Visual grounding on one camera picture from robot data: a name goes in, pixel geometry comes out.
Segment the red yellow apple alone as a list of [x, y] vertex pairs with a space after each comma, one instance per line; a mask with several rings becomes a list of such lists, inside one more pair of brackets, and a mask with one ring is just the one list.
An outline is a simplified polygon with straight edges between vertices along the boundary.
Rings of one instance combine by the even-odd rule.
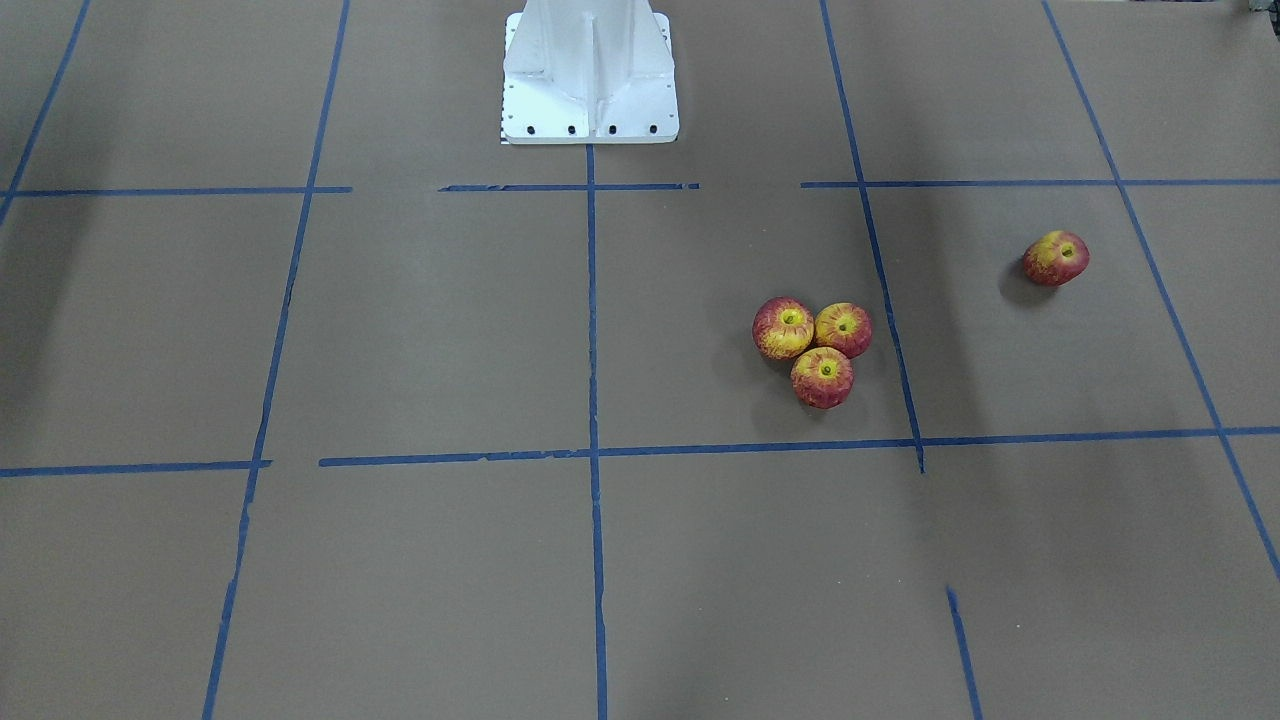
[[1079, 234], [1051, 231], [1025, 249], [1021, 272], [1036, 284], [1060, 287], [1079, 277], [1089, 263], [1091, 250]]

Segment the red yellow apple front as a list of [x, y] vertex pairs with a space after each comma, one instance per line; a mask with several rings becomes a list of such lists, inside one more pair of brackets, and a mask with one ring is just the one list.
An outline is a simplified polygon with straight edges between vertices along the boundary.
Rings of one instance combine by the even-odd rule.
[[832, 409], [844, 404], [855, 383], [852, 361], [837, 348], [818, 346], [799, 355], [790, 380], [795, 396], [806, 406]]

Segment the red yellow apple back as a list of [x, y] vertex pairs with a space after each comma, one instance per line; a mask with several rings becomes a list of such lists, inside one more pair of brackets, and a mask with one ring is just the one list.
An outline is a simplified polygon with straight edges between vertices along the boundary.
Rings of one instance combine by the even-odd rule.
[[838, 350], [852, 360], [869, 348], [872, 340], [870, 314], [856, 304], [831, 304], [815, 315], [813, 341], [817, 346]]

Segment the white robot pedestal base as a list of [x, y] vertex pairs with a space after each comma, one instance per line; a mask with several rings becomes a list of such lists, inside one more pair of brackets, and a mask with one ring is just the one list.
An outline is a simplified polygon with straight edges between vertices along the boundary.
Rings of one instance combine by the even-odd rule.
[[504, 26], [502, 142], [672, 143], [672, 40], [649, 1], [525, 3]]

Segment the red yellow apple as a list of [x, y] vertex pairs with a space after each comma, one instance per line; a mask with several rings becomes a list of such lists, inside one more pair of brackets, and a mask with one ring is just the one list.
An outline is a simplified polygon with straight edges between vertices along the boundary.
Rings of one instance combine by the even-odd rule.
[[806, 352], [814, 337], [814, 315], [795, 297], [768, 299], [756, 310], [751, 337], [756, 351], [767, 360], [790, 360]]
[[844, 404], [855, 383], [852, 361], [837, 348], [818, 346], [799, 355], [790, 380], [795, 396], [806, 406], [832, 409]]
[[870, 314], [856, 304], [831, 304], [815, 315], [813, 341], [817, 346], [838, 350], [852, 360], [869, 348], [872, 340]]

